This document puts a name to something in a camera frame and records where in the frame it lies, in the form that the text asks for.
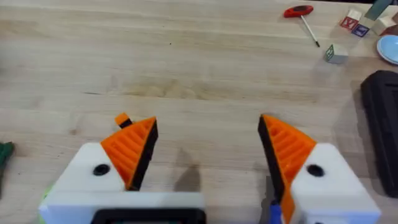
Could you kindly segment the right gripper white and orange right finger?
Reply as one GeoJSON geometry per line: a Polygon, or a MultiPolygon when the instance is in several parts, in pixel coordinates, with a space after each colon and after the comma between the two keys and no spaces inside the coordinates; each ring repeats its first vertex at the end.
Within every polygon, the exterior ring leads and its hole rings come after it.
{"type": "Polygon", "coordinates": [[[377,223],[381,210],[332,144],[262,114],[257,131],[274,188],[269,223],[377,223]]]}

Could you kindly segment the right gripper white and orange left finger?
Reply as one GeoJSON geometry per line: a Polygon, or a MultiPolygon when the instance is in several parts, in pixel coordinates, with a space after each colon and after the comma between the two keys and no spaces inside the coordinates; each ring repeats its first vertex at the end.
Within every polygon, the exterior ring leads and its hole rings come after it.
{"type": "Polygon", "coordinates": [[[115,119],[120,130],[81,146],[53,185],[54,191],[138,191],[158,138],[155,116],[115,119]]]}

